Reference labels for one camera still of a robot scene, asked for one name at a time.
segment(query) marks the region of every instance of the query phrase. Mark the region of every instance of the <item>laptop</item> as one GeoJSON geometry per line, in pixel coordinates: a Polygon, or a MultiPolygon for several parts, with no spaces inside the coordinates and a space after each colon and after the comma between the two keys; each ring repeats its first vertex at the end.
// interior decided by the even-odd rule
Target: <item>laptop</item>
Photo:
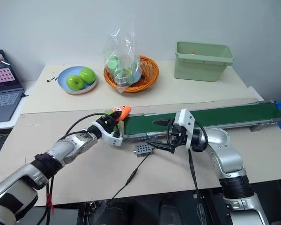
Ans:
{"type": "Polygon", "coordinates": [[[0,50],[0,122],[10,120],[23,93],[24,88],[3,50],[0,50]]]}

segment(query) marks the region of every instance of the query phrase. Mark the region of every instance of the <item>blue plate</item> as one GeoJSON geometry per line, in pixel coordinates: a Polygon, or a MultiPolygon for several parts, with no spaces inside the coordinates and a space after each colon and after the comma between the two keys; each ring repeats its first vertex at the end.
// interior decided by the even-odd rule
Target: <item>blue plate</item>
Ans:
{"type": "Polygon", "coordinates": [[[57,78],[57,82],[59,84],[59,86],[66,92],[72,95],[78,95],[78,94],[82,94],[85,92],[88,92],[90,90],[92,90],[95,85],[97,84],[97,78],[95,79],[95,81],[92,84],[84,84],[84,87],[81,90],[71,90],[68,86],[67,86],[67,78],[70,75],[79,75],[79,72],[84,69],[86,67],[70,67],[68,69],[65,69],[64,71],[62,71],[57,78]]]}

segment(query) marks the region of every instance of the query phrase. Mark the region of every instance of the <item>plastic bag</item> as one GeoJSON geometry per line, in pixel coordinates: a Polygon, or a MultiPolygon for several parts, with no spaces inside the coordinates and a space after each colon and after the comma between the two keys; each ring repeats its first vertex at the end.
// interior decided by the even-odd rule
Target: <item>plastic bag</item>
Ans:
{"type": "Polygon", "coordinates": [[[136,53],[134,33],[129,26],[112,33],[104,45],[104,65],[122,93],[141,78],[140,57],[136,53]]]}

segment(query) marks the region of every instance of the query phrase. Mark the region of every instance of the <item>conveyor belt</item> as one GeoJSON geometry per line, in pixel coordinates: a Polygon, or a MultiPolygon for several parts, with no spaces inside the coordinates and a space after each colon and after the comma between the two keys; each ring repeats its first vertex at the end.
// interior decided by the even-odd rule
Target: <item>conveyor belt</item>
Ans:
{"type": "MultiPolygon", "coordinates": [[[[231,128],[281,123],[281,111],[274,103],[240,105],[191,111],[204,127],[231,128]]],[[[161,118],[173,118],[175,113],[131,115],[124,120],[124,138],[146,133],[165,132],[166,127],[153,124],[161,118]]]]}

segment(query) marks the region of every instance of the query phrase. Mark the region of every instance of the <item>woven basket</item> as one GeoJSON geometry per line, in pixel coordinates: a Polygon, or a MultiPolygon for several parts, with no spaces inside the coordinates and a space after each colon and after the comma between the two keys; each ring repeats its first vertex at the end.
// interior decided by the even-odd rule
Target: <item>woven basket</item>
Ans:
{"type": "MultiPolygon", "coordinates": [[[[135,93],[147,89],[152,86],[159,76],[159,69],[157,64],[147,58],[146,56],[140,56],[141,78],[138,82],[127,87],[124,92],[135,93]]],[[[106,82],[113,88],[117,88],[117,84],[114,82],[112,75],[108,72],[108,69],[104,68],[104,78],[106,82]]]]}

